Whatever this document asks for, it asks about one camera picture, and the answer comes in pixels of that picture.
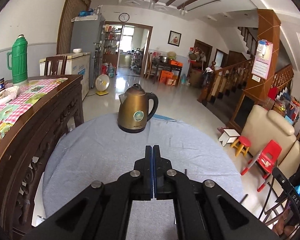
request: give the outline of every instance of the green thermos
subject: green thermos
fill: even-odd
[[[12,82],[16,85],[28,83],[27,68],[27,47],[28,42],[23,34],[19,35],[12,46],[12,52],[7,53],[8,69],[12,70]],[[9,65],[9,56],[11,57],[11,66]]]

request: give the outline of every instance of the red and yellow stool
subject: red and yellow stool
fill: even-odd
[[[249,139],[245,138],[244,136],[239,136],[237,140],[235,140],[230,147],[236,148],[237,151],[235,152],[235,156],[237,157],[241,152],[243,156],[247,155],[247,152],[251,146],[251,142]]]

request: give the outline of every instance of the pink checkered tablecloth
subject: pink checkered tablecloth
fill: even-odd
[[[67,78],[31,80],[28,86],[20,87],[17,98],[0,105],[0,141],[22,114],[65,80]]]

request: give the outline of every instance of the gray refrigerator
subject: gray refrigerator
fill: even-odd
[[[73,20],[71,51],[81,48],[82,52],[90,53],[89,88],[94,87],[94,82],[101,72],[104,28],[105,19],[101,14],[76,17]]]

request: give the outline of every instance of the wooden column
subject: wooden column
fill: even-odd
[[[258,40],[263,39],[273,43],[273,52],[267,79],[261,78],[260,82],[257,82],[252,79],[251,73],[249,75],[246,88],[243,91],[236,110],[228,124],[238,132],[241,132],[244,127],[246,118],[253,106],[252,101],[254,101],[254,104],[261,104],[266,100],[274,79],[275,67],[279,54],[281,21],[273,10],[258,9],[258,15]]]

